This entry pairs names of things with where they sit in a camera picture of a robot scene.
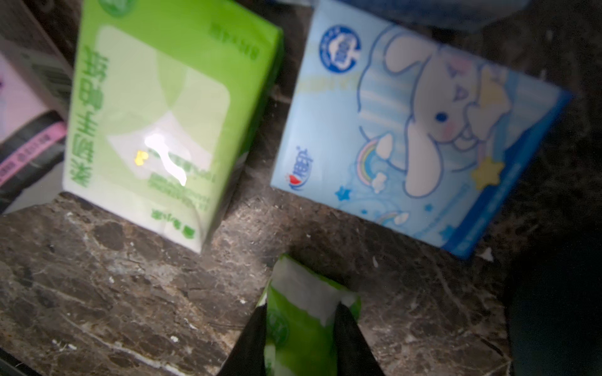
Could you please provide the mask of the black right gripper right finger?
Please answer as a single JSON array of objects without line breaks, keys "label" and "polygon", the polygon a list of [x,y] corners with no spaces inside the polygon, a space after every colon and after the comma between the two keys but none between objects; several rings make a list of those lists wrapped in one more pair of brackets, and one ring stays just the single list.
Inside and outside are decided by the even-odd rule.
[{"label": "black right gripper right finger", "polygon": [[336,308],[333,336],[338,376],[384,376],[354,316],[343,303]]}]

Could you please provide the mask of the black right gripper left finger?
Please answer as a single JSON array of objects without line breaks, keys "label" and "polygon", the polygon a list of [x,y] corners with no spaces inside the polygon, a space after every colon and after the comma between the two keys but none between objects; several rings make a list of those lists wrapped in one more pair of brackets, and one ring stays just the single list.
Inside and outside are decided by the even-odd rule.
[{"label": "black right gripper left finger", "polygon": [[267,306],[255,308],[218,376],[266,376]]}]

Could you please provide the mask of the green pocket tissue pack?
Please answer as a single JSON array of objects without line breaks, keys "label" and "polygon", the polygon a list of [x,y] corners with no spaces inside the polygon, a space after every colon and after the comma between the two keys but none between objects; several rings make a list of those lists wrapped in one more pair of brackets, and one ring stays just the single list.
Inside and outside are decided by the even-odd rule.
[{"label": "green pocket tissue pack", "polygon": [[267,374],[336,375],[334,322],[339,304],[359,318],[362,303],[357,293],[282,255],[258,304],[267,308]]}]

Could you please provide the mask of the blue cartoon tissue pack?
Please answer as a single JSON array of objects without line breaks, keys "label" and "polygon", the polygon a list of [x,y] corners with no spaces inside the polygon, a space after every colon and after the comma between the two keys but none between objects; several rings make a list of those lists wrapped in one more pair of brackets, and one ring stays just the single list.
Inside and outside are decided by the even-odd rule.
[{"label": "blue cartoon tissue pack", "polygon": [[271,186],[466,259],[570,98],[323,1]]}]

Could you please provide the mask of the pink Kuromi tissue pack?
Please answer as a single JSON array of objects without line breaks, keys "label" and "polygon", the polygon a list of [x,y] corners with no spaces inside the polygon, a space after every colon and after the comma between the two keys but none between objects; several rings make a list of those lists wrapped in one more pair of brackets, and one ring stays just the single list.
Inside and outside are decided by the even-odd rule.
[{"label": "pink Kuromi tissue pack", "polygon": [[1,42],[1,212],[63,189],[72,81],[54,56]]}]

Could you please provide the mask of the large green tissue pack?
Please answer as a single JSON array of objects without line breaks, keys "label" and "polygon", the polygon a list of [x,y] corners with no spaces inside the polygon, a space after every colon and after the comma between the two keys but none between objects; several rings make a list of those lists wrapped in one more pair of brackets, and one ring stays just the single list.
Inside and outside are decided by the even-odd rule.
[{"label": "large green tissue pack", "polygon": [[235,1],[85,1],[64,190],[202,252],[283,55],[282,29]]}]

